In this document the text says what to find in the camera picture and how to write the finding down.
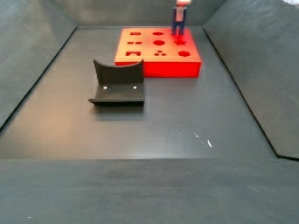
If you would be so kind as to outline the pale gripper fingertip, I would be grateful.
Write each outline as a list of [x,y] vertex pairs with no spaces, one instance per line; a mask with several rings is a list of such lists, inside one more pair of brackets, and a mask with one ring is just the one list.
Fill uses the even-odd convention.
[[187,5],[190,5],[192,3],[192,0],[176,0],[176,6],[179,7],[186,7]]

